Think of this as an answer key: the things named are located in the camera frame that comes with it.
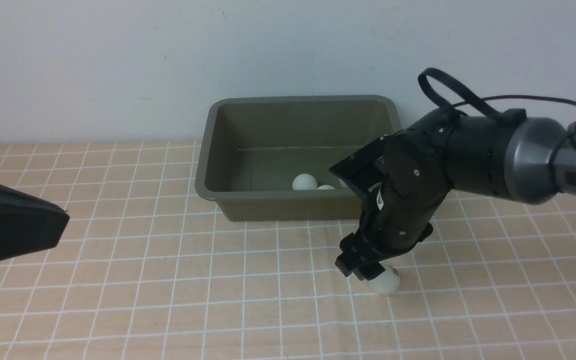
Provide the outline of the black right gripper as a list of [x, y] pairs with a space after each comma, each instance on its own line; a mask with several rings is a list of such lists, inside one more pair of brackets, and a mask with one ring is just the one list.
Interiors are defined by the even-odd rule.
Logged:
[[451, 189], [439, 150], [409, 130], [375, 139], [329, 170], [361, 201], [359, 227], [341, 240], [334, 261], [361, 281], [375, 280], [386, 271], [381, 261], [430, 235], [430, 219]]

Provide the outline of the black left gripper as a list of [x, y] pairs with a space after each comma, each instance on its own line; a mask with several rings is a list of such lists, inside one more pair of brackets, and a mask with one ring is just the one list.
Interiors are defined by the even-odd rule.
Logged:
[[0, 184], [0, 262], [55, 248], [69, 221], [55, 203]]

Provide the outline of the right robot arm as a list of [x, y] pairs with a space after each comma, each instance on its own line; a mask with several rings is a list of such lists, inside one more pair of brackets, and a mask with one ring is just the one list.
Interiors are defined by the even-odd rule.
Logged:
[[451, 191], [528, 205], [576, 195], [576, 125], [510, 114], [519, 119], [435, 109], [332, 166], [362, 207], [358, 230], [340, 242], [339, 271], [375, 280], [383, 261], [433, 233], [431, 219]]

